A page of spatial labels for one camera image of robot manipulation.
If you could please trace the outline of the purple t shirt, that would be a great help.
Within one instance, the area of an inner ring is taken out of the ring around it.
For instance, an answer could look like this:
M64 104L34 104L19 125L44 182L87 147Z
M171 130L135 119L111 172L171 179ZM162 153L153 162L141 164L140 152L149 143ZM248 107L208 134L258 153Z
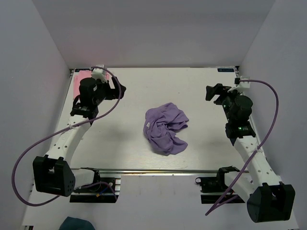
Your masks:
M145 113L143 133L153 150L165 156L176 155L188 147L187 142L176 136L188 127L188 121L174 103L166 103Z

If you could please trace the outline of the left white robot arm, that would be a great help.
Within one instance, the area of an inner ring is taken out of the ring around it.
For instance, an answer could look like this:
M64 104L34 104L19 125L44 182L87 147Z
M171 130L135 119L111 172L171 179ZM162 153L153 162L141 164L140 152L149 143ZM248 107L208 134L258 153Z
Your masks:
M33 161L36 190L42 193L68 197L74 189L86 186L90 191L101 187L101 179L91 169L73 171L71 159L81 139L98 119L98 106L104 100L119 101L126 88L117 77L111 78L114 88L108 81L84 78L80 81L79 95L74 98L67 127L59 139L43 156Z

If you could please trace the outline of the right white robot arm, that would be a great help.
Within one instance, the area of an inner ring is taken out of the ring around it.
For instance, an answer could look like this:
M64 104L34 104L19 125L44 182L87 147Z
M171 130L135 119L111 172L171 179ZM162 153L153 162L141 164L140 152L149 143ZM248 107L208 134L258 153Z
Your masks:
M202 190L205 193L223 192L210 211L225 204L223 199L227 193L235 192L246 202L253 222L286 221L291 216L295 190L281 181L261 152L261 144L249 122L253 102L242 94L248 88L246 84L243 81L233 88L220 83L206 86L205 99L210 101L218 97L214 104L220 105L225 113L226 136L245 164L241 170L234 166L220 168L215 181L206 181Z

